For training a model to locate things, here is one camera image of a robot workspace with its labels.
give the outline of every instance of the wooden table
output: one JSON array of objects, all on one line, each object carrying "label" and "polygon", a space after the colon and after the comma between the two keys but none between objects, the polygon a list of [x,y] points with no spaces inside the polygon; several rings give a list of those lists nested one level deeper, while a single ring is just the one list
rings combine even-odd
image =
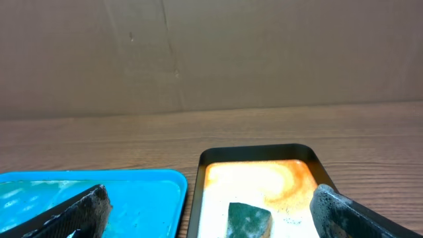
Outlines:
[{"label": "wooden table", "polygon": [[0,172],[173,168],[189,182],[205,149],[302,143],[341,193],[423,234],[423,102],[0,122]]}]

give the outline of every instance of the sponge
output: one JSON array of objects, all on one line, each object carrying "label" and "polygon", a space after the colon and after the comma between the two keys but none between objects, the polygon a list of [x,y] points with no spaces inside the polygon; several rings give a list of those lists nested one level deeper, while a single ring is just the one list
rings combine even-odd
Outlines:
[{"label": "sponge", "polygon": [[229,203],[226,238],[268,238],[272,227],[272,214],[265,209]]}]

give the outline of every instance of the blue tray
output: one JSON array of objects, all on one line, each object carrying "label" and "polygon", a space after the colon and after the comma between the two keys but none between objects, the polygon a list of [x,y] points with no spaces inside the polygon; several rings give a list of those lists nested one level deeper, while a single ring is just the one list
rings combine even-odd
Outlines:
[{"label": "blue tray", "polygon": [[174,170],[42,171],[0,175],[0,233],[103,184],[113,209],[104,238],[174,237],[188,183]]}]

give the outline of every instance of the wall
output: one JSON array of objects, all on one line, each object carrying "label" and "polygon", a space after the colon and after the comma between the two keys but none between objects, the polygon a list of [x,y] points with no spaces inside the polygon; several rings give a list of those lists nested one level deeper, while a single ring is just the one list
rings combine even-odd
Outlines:
[{"label": "wall", "polygon": [[2,0],[0,119],[423,99],[420,0]]}]

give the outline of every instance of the black tray rim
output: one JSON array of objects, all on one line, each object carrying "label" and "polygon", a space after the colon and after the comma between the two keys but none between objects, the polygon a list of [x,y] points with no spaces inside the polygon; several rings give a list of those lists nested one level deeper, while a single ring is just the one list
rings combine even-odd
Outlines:
[{"label": "black tray rim", "polygon": [[[279,152],[282,152],[282,154],[280,157],[276,157]],[[303,144],[289,143],[239,147],[216,147],[207,149],[201,153],[200,161],[198,163],[196,183],[194,185],[194,196],[192,198],[190,220],[186,237],[194,238],[198,235],[205,171],[208,165],[217,162],[272,161],[288,159],[297,159],[304,162],[310,169],[317,184],[327,184],[331,186],[335,192],[338,192],[315,152],[310,147]]]}]

